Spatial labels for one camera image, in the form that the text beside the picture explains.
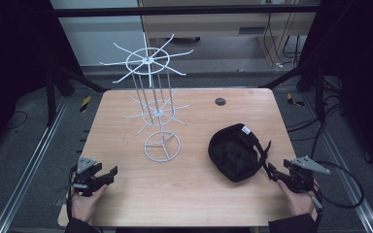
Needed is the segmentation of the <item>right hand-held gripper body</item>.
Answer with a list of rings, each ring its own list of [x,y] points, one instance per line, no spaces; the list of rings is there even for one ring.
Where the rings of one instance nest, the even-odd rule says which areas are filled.
[[[286,185],[294,193],[311,191],[314,188],[315,172],[330,174],[327,168],[321,166],[308,155],[291,160],[285,159],[284,166],[289,170],[289,179],[286,180]]]

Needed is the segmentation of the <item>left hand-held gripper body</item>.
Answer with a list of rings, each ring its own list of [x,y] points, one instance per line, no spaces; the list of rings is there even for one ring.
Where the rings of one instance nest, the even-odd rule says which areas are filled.
[[[85,197],[90,197],[101,186],[101,180],[96,174],[102,169],[102,164],[96,160],[80,157],[78,159],[75,178],[72,186]]]

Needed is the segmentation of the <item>black cap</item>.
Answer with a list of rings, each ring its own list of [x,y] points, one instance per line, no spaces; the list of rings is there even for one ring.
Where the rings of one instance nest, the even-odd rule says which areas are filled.
[[[218,131],[210,140],[210,159],[234,183],[246,180],[263,167],[268,177],[266,159],[271,142],[264,149],[255,133],[245,124],[237,123]]]

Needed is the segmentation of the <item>white wire display rack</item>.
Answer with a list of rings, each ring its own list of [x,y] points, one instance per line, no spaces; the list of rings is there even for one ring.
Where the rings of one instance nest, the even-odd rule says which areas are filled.
[[[140,135],[147,129],[153,132],[143,144],[144,154],[154,162],[169,162],[176,158],[181,151],[182,143],[179,136],[168,130],[168,124],[178,122],[187,125],[186,122],[177,118],[177,111],[190,107],[190,104],[177,106],[174,103],[178,89],[171,84],[171,75],[184,76],[185,73],[177,71],[170,66],[171,59],[192,53],[187,52],[169,53],[167,45],[173,41],[171,36],[160,47],[152,47],[148,44],[146,34],[143,34],[144,45],[137,50],[128,50],[114,44],[114,46],[127,53],[122,62],[104,63],[103,66],[124,66],[127,73],[117,78],[114,83],[122,83],[131,78],[136,90],[137,97],[132,100],[140,105],[141,112],[127,118],[140,118],[144,125],[137,132]]]

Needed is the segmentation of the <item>person's right hand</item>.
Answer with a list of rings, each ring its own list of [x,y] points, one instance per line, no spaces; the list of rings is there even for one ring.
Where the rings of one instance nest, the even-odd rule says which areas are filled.
[[[288,208],[292,216],[306,214],[311,216],[313,214],[315,209],[314,192],[294,193],[282,181],[277,181],[277,185],[288,200]]]

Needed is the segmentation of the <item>person's left hand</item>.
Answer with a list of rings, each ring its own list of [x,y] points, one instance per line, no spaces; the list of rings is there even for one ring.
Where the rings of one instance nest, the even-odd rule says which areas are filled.
[[[89,223],[91,216],[95,210],[95,207],[105,193],[107,185],[104,184],[97,191],[95,191],[91,196],[82,196],[74,188],[71,188],[71,214],[73,218],[81,220],[83,222]]]

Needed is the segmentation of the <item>yellow black striped tape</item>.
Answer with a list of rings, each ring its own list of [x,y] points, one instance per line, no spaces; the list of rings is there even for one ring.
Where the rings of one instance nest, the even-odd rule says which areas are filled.
[[[89,102],[90,102],[90,99],[91,99],[91,96],[90,96],[90,95],[88,95],[88,96],[86,96],[86,97],[84,98],[83,103],[82,103],[82,105],[81,105],[81,107],[80,107],[80,113],[84,113],[84,112],[86,111],[87,106],[88,106],[88,104],[89,104]]]
[[[295,101],[290,93],[287,93],[287,102],[291,105],[303,107],[305,106],[302,101]]]

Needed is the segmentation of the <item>black metal stand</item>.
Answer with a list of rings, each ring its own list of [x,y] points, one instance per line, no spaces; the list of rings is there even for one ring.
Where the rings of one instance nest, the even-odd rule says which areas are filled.
[[[309,90],[312,86],[315,87],[315,113],[321,123],[325,123],[325,113],[323,106],[323,67],[319,62],[305,62],[298,65],[296,68],[286,72],[278,79],[261,85],[260,88],[275,88],[280,83],[283,83],[290,78],[300,76],[300,80],[296,85],[296,89],[300,92]]]
[[[79,75],[65,67],[55,66],[50,68],[46,73],[46,91],[48,102],[47,126],[51,126],[56,117],[54,88],[57,87],[62,96],[71,96],[74,93],[74,87],[70,84],[70,79],[77,81],[96,92],[107,91],[106,87],[93,83],[83,75]]]

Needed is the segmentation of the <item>black curtain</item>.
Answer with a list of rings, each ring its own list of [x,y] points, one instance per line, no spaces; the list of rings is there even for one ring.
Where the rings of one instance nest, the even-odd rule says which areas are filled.
[[[0,0],[0,137],[17,100],[46,85],[53,66],[80,74],[79,62],[51,10],[51,0]]]
[[[301,54],[341,80],[347,115],[373,158],[373,0],[321,0]]]

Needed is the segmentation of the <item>aluminium floor rail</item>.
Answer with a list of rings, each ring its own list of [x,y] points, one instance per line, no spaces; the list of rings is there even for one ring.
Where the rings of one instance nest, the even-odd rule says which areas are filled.
[[[349,170],[329,131],[321,123],[316,123],[316,125],[319,128],[318,138],[322,139],[322,143],[327,150],[329,164],[338,169],[337,174],[340,182],[346,190],[349,200],[356,204],[354,210],[366,233],[373,233],[373,209],[365,198],[362,185]]]
[[[55,117],[52,123],[46,127],[42,137],[36,148],[34,149],[21,177],[19,178],[17,185],[5,205],[5,208],[0,214],[0,233],[7,233],[15,215],[17,214],[18,208],[24,199],[24,196],[44,158],[46,151],[51,143],[53,135],[62,120],[65,112],[65,108],[69,102],[68,97],[61,97],[58,106],[55,109]]]

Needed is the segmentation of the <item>black horizontal frame bar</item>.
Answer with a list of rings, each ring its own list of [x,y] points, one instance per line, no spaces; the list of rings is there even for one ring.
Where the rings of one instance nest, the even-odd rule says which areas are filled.
[[[132,17],[132,16],[176,16],[218,14],[269,14],[312,13],[322,8],[321,4],[295,5],[226,5],[226,6],[179,6],[101,9],[59,9],[46,11],[55,17]]]

